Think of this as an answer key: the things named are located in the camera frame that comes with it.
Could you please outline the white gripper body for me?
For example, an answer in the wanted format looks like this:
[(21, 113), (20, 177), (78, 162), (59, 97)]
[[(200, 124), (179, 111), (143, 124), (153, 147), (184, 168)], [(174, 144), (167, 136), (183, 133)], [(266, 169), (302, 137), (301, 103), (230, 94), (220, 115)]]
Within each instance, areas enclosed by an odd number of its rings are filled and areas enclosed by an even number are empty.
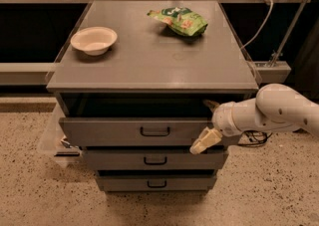
[(213, 126), (224, 136), (241, 135), (233, 119), (235, 102), (222, 104), (216, 108), (212, 115)]

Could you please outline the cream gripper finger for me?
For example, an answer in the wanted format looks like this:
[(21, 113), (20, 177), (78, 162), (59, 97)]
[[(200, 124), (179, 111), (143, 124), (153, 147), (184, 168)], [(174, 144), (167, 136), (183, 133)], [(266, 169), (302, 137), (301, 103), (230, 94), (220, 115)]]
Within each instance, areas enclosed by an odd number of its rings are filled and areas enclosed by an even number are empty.
[(192, 154), (200, 154), (208, 148), (219, 143), (222, 139), (222, 134), (216, 128), (206, 127), (197, 140), (191, 145), (189, 151)]
[(210, 109), (212, 113), (219, 107), (219, 103), (211, 100), (204, 100), (204, 105)]

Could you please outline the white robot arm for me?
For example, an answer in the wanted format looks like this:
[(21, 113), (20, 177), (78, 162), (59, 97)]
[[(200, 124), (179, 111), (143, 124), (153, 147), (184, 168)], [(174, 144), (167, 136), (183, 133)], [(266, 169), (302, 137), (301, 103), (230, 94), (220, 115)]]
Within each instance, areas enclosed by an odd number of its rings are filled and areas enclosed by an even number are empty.
[(282, 84), (262, 87), (254, 99), (218, 105), (212, 113), (213, 128), (206, 127), (191, 145), (200, 154), (224, 136), (245, 132), (287, 132), (299, 128), (319, 136), (319, 105)]

